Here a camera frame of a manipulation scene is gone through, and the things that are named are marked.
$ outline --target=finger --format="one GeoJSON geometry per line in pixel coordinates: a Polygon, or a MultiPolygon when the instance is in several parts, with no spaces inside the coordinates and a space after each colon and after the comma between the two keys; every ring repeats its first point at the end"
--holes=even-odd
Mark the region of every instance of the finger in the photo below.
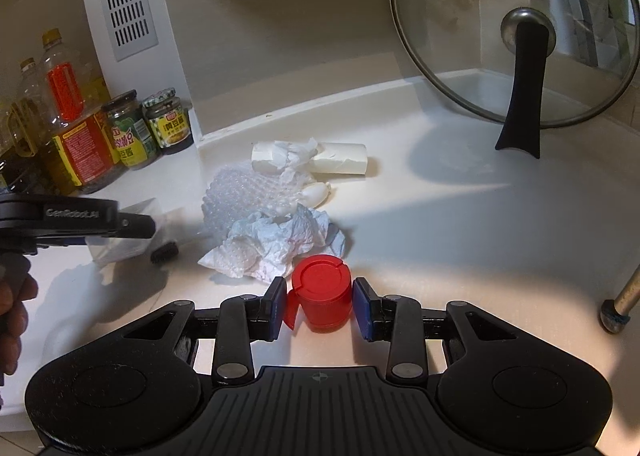
{"type": "Polygon", "coordinates": [[[6,319],[7,333],[12,337],[18,338],[26,331],[27,324],[29,323],[29,316],[27,315],[27,310],[24,307],[24,304],[21,302],[17,302],[4,317],[6,319]]]}
{"type": "Polygon", "coordinates": [[[9,285],[0,281],[0,315],[7,313],[14,307],[14,293],[9,285]]]}
{"type": "Polygon", "coordinates": [[[18,357],[22,345],[20,339],[16,339],[7,333],[0,335],[0,361],[2,366],[0,370],[5,375],[13,375],[18,368],[18,357]]]}
{"type": "Polygon", "coordinates": [[[22,287],[20,288],[20,292],[18,292],[18,300],[30,301],[31,299],[35,299],[37,296],[38,283],[33,279],[33,277],[27,274],[27,277],[24,279],[22,287]]]}

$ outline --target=red bottle cap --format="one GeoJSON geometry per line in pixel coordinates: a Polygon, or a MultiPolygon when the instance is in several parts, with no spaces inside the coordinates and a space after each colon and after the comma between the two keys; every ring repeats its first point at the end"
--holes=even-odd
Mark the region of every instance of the red bottle cap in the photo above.
{"type": "Polygon", "coordinates": [[[287,295],[284,324],[293,329],[301,305],[311,329],[340,326],[351,313],[351,272],[342,259],[313,255],[293,271],[293,289],[287,295]]]}

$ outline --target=green jar lid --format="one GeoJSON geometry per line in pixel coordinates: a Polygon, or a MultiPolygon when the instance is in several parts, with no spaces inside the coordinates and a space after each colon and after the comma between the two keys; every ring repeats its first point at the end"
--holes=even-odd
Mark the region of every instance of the green jar lid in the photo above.
{"type": "Polygon", "coordinates": [[[129,103],[135,100],[137,95],[138,95],[138,92],[135,89],[131,89],[127,92],[123,92],[122,94],[119,94],[115,98],[112,98],[109,102],[105,103],[102,106],[102,110],[105,112],[109,112],[110,110],[118,109],[121,105],[124,105],[125,103],[129,103]]]}
{"type": "Polygon", "coordinates": [[[168,100],[169,98],[173,98],[175,96],[175,89],[170,87],[169,89],[163,89],[160,92],[156,92],[156,94],[152,94],[150,97],[145,98],[143,100],[142,105],[144,107],[153,107],[154,105],[158,105],[158,103],[164,102],[164,100],[168,100]]]}

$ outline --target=metal screw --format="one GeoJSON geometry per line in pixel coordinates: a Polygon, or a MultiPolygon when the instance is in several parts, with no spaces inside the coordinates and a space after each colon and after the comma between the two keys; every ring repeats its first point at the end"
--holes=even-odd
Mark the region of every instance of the metal screw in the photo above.
{"type": "Polygon", "coordinates": [[[241,378],[246,375],[249,370],[244,364],[238,364],[237,362],[229,362],[228,364],[222,364],[216,370],[216,372],[226,380],[233,378],[241,378]]]}
{"type": "Polygon", "coordinates": [[[398,378],[418,378],[422,373],[422,368],[418,364],[402,362],[391,368],[391,372],[398,378]]]}

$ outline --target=oil bottle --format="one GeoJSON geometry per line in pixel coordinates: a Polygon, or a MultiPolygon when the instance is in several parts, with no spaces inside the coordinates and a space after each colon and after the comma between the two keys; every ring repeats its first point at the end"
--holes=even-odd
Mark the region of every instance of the oil bottle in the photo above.
{"type": "Polygon", "coordinates": [[[50,177],[41,159],[36,155],[20,155],[30,149],[28,140],[12,134],[8,120],[12,108],[0,102],[0,194],[25,193],[58,195],[60,191],[50,177]]]}
{"type": "Polygon", "coordinates": [[[109,185],[126,167],[111,144],[100,103],[82,95],[77,52],[63,43],[56,28],[42,36],[42,44],[42,73],[52,100],[47,124],[74,185],[90,194],[109,185]]]}
{"type": "Polygon", "coordinates": [[[14,144],[18,155],[37,156],[44,165],[49,177],[63,196],[74,194],[78,188],[52,139],[51,129],[46,121],[50,113],[43,97],[40,75],[33,58],[28,58],[21,65],[22,79],[18,85],[18,103],[12,104],[9,111],[8,126],[12,136],[20,134],[23,140],[14,144]]]}

